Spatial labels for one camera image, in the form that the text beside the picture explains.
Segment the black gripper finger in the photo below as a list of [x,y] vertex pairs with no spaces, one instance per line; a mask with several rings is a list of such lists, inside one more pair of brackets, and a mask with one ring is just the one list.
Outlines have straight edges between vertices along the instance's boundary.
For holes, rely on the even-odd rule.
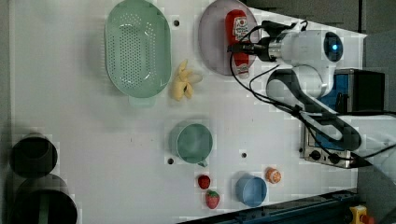
[[249,44],[246,43],[236,43],[230,45],[227,48],[228,52],[248,52],[249,51]]

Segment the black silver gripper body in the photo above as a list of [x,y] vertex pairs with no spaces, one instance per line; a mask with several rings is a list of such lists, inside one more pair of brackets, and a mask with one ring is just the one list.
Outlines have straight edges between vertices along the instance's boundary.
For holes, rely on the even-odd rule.
[[[293,29],[296,23],[290,25],[281,24],[273,21],[263,21],[261,25],[252,28],[246,36],[248,44],[246,45],[246,54],[256,55],[263,62],[274,62],[279,58],[276,53],[278,45],[286,35],[286,31]],[[264,30],[268,34],[262,37],[258,42],[251,41],[251,35],[256,31]]]

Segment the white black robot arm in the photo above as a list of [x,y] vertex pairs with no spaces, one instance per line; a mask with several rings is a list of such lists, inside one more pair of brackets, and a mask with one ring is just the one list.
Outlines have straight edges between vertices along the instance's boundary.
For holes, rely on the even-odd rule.
[[331,31],[296,32],[293,27],[263,21],[252,30],[263,29],[268,36],[257,43],[251,33],[238,36],[228,44],[233,59],[236,54],[255,55],[263,62],[278,60],[289,69],[274,67],[269,75],[264,95],[246,89],[267,104],[271,104],[299,119],[312,137],[321,135],[356,159],[372,164],[389,180],[395,179],[395,113],[393,111],[358,111],[341,114],[319,98],[330,93],[336,65],[341,61],[344,45],[340,36]]

